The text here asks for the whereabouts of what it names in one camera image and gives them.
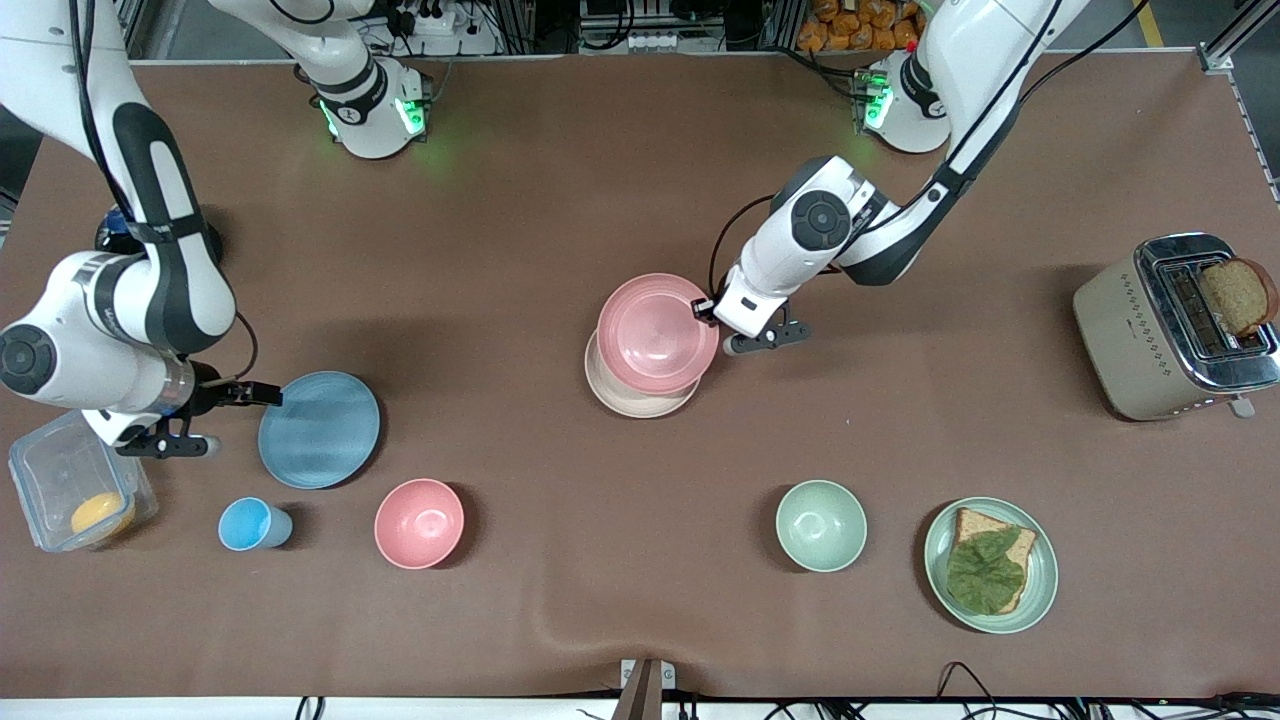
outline brown table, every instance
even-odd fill
[[[1280,401],[1263,393],[1253,421],[1117,421],[1069,302],[1170,232],[1280,266],[1231,88],[1193,55],[1060,76],[902,281],[810,283],[795,297],[810,342],[721,357],[658,421],[611,415],[582,377],[614,287],[701,282],[726,218],[806,158],[842,154],[905,199],[937,156],[856,137],[849,108],[777,58],[460,64],[430,141],[379,163],[325,140],[284,67],[138,77],[224,209],[253,377],[355,373],[385,439],[343,487],[293,491],[257,459],[261,411],[219,411],[198,428],[223,455],[148,464],[160,515],[100,552],[33,548],[0,492],[0,694],[559,693],[641,655],[737,696],[929,694],[948,660],[1000,694],[1280,683]],[[45,143],[0,254],[5,322],[108,202],[86,160]],[[237,329],[207,359],[246,352]],[[58,413],[0,393],[0,445]],[[374,546],[381,497],[416,477],[465,498],[447,569],[397,570]],[[832,575],[796,571],[772,532],[782,491],[813,477],[870,519]],[[294,514],[287,551],[219,546],[243,495]],[[1061,591],[1030,632],[965,630],[923,583],[927,521],[972,495],[1053,539]]]

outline green plate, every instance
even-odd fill
[[[951,543],[956,536],[956,514],[961,507],[1029,528],[1039,536],[1032,546],[1032,555],[1027,562],[1027,589],[1023,591],[1018,607],[1009,615],[970,612],[947,592],[947,556],[951,555]],[[965,625],[984,633],[1020,633],[1039,623],[1057,597],[1057,556],[1053,555],[1053,546],[1048,542],[1044,528],[1016,505],[995,497],[957,500],[938,512],[924,537],[924,573],[929,577],[933,593],[947,611]]]
[[[805,480],[782,497],[774,529],[782,550],[814,573],[844,570],[867,544],[867,512],[849,488]]]

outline slice of bread in toaster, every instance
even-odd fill
[[[1253,260],[1233,258],[1204,268],[1201,290],[1226,331],[1236,337],[1258,332],[1280,310],[1280,292],[1266,269]]]
[[[983,515],[977,510],[961,507],[960,511],[956,512],[956,539],[951,547],[963,543],[978,533],[1004,530],[1005,528],[1011,527],[1012,523],[1005,523],[1004,520],[997,520],[991,515]],[[1032,557],[1032,546],[1036,544],[1036,530],[1021,528],[1021,532],[1018,534],[1018,539],[1014,541],[1014,546],[1005,553],[1005,557],[1012,560],[1019,568],[1023,569],[1023,587],[1018,588],[1018,592],[1014,593],[1014,598],[1009,601],[1009,605],[1001,607],[1000,612],[996,615],[1009,615],[1018,607],[1018,601],[1023,598],[1023,591],[1027,589],[1027,566]]]

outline lemon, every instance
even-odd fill
[[[119,512],[120,507],[124,507],[124,498],[120,497],[120,493],[100,492],[82,502],[81,506],[76,509],[76,512],[72,514],[72,532],[77,534],[83,533],[84,530]],[[132,505],[111,532],[115,533],[124,529],[131,521],[133,521]]]

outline pink plate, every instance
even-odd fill
[[[430,568],[449,556],[462,537],[462,502],[440,480],[419,479],[387,495],[374,518],[374,541],[392,565]]]
[[[650,395],[698,382],[719,346],[719,332],[698,322],[690,306],[705,295],[666,273],[623,283],[600,310],[596,329],[604,365],[631,389]]]

